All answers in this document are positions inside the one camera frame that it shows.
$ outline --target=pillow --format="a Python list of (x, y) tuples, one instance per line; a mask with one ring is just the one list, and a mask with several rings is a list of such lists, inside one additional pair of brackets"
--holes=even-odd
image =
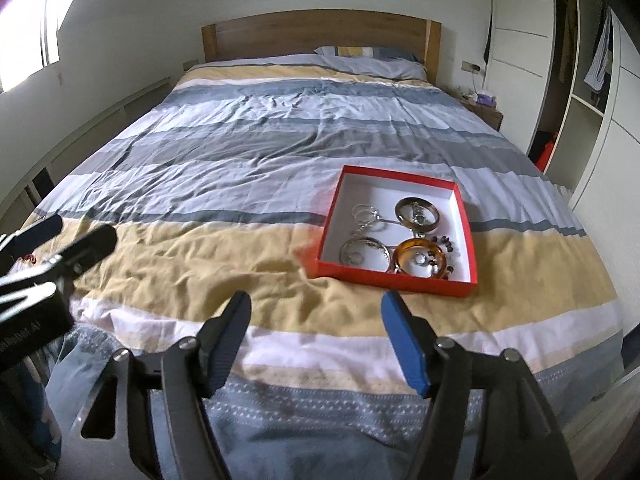
[(375, 59), (406, 59), (420, 62), (413, 52), (386, 46), (321, 46), (316, 48), (314, 52), (321, 56), (364, 56)]

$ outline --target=metal bolt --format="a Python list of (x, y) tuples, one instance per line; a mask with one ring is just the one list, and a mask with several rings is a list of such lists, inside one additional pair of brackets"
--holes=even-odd
[(126, 348), (121, 348), (120, 350), (116, 350), (113, 354), (113, 360), (117, 362), (122, 362), (124, 359), (129, 357), (129, 350)]
[(180, 350), (191, 350), (193, 348), (196, 348), (196, 338), (185, 337), (183, 339), (180, 339), (178, 346), (180, 347)]
[(439, 337), (436, 339), (436, 345), (438, 345), (439, 348), (453, 348), (455, 344), (455, 341), (449, 337)]
[(522, 358), (522, 356), (520, 355), (520, 352), (518, 352), (515, 348), (507, 348), (504, 351), (503, 355), (504, 355), (504, 359), (510, 363), (515, 363)]

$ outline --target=white wardrobe door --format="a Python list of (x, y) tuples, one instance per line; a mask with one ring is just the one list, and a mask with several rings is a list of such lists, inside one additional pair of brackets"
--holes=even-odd
[(611, 121), (600, 158), (575, 206), (622, 303), (625, 334), (640, 322), (640, 141)]
[(529, 151), (546, 96), (556, 30), (555, 0), (494, 0), (485, 88), (497, 97), (500, 132)]

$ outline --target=wooden nightstand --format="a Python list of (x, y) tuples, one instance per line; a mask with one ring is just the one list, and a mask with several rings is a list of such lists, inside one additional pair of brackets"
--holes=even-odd
[(466, 99), (459, 99), (463, 107), (470, 112), (475, 113), (485, 123), (491, 126), (494, 130), (500, 131), (500, 125), (502, 124), (502, 114), (496, 109), (489, 106), (479, 105), (477, 103), (471, 103)]

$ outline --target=striped bedspread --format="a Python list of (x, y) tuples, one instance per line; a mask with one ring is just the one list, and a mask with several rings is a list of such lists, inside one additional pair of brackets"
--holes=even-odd
[[(467, 349), (520, 350), (564, 424), (622, 370), (620, 309), (580, 223), (524, 155), (439, 89), (322, 59), (195, 68), (56, 187), (36, 214), (60, 213), (65, 229), (42, 253), (100, 222), (119, 236), (78, 281), (77, 319), (156, 351), (247, 291), (251, 327), (207, 405), (237, 478), (328, 478), (292, 457), (312, 460), (336, 439), (344, 463), (366, 452), (362, 471), (394, 478), (428, 404), (385, 337), (383, 291), (308, 279), (296, 255), (318, 239), (345, 164), (454, 180), (478, 287), (465, 299), (403, 297)], [(233, 459), (241, 444), (284, 446), (289, 465), (247, 470), (246, 455)]]

